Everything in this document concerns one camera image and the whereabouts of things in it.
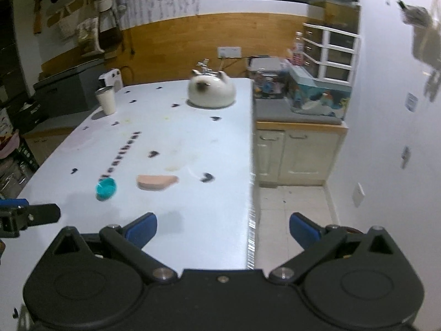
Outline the clear storage box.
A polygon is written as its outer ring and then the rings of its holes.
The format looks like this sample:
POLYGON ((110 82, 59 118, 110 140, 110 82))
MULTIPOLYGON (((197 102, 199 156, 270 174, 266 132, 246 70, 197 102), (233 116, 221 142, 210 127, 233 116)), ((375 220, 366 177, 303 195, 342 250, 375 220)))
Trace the clear storage box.
POLYGON ((283 99, 289 80, 288 65, 278 57, 257 56, 248 59, 248 78, 253 82, 256 99, 283 99))

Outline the white drawer unit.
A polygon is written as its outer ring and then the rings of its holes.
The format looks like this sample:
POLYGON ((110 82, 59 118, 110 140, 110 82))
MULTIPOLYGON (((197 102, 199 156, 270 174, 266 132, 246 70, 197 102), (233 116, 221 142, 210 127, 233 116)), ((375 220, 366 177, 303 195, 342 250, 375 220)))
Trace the white drawer unit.
POLYGON ((303 24, 303 68, 320 82, 352 86, 360 36, 337 28, 303 24))

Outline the low wall socket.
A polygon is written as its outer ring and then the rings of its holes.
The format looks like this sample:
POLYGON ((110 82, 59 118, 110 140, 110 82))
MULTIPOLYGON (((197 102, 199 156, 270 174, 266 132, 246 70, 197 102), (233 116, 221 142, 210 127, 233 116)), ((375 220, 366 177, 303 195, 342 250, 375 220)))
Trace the low wall socket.
POLYGON ((357 184, 354 187, 353 194, 352 194, 352 200, 353 200, 354 206, 356 208, 358 208, 361 205, 364 198, 365 198, 365 192, 362 188, 362 185, 359 182, 357 182, 357 184))

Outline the grey storage box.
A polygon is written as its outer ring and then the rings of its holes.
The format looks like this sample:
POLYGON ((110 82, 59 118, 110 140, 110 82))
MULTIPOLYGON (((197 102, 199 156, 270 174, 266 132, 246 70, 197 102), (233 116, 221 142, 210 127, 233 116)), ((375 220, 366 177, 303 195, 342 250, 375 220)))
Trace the grey storage box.
POLYGON ((43 115, 60 117, 89 111, 98 105, 95 92, 100 89, 100 76, 106 72, 104 61, 82 63, 43 79, 34 85, 43 115))

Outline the plastic water bottle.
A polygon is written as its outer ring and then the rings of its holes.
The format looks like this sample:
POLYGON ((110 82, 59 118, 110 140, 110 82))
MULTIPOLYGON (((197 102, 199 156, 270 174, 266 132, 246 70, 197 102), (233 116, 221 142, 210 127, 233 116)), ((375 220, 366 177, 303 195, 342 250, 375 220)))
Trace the plastic water bottle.
POLYGON ((292 62, 295 66, 303 65, 303 33, 297 31, 292 47, 292 62))

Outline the wall power socket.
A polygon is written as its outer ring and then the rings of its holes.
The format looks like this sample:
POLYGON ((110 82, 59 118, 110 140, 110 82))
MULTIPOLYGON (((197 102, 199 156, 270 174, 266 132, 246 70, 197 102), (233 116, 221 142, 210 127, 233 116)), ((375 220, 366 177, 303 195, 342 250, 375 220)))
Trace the wall power socket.
POLYGON ((217 48, 217 57, 220 59, 230 58, 239 59, 242 58, 240 46, 219 46, 217 48))

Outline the cream floor cabinet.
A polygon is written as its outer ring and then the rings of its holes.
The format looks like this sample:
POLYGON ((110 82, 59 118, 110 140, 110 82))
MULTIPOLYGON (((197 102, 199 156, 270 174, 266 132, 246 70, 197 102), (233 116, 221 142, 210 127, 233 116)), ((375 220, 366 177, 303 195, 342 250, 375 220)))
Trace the cream floor cabinet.
POLYGON ((345 123, 256 122, 255 161, 260 185, 324 185, 347 133, 345 123))

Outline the teal bottle cap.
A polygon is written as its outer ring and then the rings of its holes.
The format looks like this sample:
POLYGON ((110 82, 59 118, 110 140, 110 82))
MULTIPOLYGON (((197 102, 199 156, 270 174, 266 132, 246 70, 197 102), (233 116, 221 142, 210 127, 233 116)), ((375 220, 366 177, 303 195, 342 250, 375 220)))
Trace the teal bottle cap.
POLYGON ((96 185, 96 198, 100 201, 111 198, 117 190, 117 184, 113 178, 100 179, 96 185))

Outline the teal printed box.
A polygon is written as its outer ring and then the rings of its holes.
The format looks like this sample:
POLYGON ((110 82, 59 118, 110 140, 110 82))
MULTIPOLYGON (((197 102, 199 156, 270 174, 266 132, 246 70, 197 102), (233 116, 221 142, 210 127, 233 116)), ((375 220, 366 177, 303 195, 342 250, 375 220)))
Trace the teal printed box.
POLYGON ((352 88, 329 81, 317 81, 303 67, 290 66, 286 98, 296 114, 344 120, 352 88))

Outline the white cat teapot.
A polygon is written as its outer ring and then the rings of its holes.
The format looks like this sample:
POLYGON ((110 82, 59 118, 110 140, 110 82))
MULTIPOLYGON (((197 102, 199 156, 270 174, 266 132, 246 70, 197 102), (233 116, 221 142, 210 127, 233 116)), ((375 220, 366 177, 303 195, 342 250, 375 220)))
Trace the white cat teapot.
POLYGON ((224 71, 203 73, 192 70, 188 82, 188 102, 199 108, 221 109, 234 104, 236 89, 224 71))

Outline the glass fish tank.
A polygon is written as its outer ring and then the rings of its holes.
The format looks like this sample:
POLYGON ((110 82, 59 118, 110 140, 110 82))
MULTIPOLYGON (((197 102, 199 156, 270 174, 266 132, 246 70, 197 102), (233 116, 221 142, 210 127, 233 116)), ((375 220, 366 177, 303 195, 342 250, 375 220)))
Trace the glass fish tank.
POLYGON ((359 0, 308 0, 324 9, 324 25, 346 32, 359 32, 359 0))

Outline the white paper cup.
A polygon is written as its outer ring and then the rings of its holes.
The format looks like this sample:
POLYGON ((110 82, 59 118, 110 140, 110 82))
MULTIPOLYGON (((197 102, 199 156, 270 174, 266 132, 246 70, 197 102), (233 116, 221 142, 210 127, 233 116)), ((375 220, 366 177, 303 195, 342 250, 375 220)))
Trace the white paper cup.
POLYGON ((116 112, 115 92, 113 86, 106 86, 95 92, 96 98, 106 116, 116 112))

